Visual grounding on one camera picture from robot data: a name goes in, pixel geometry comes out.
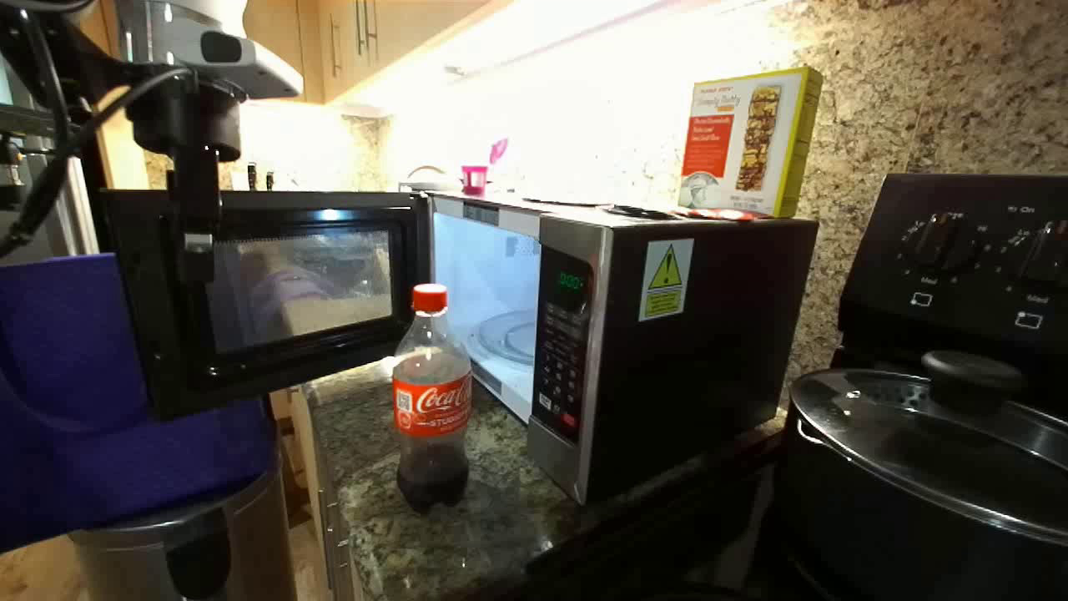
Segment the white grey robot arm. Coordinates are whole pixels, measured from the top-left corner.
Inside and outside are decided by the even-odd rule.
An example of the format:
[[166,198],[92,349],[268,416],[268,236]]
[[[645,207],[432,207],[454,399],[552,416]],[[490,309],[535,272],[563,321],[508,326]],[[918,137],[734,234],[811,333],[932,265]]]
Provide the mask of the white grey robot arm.
[[304,76],[243,26],[248,0],[119,0],[119,59],[148,85],[128,107],[134,140],[171,160],[159,192],[106,201],[128,274],[138,345],[154,369],[218,377],[243,355],[224,300],[240,211],[222,168],[240,157],[240,107],[299,97]]

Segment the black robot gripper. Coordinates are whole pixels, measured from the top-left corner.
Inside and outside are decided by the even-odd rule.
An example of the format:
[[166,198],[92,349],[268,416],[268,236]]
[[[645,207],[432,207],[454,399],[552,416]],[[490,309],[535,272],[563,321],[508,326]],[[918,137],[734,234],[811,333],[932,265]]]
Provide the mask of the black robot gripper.
[[132,103],[134,140],[174,157],[174,201],[179,204],[179,288],[188,345],[197,364],[213,359],[206,283],[213,281],[218,157],[240,157],[237,97],[205,76],[171,76]]

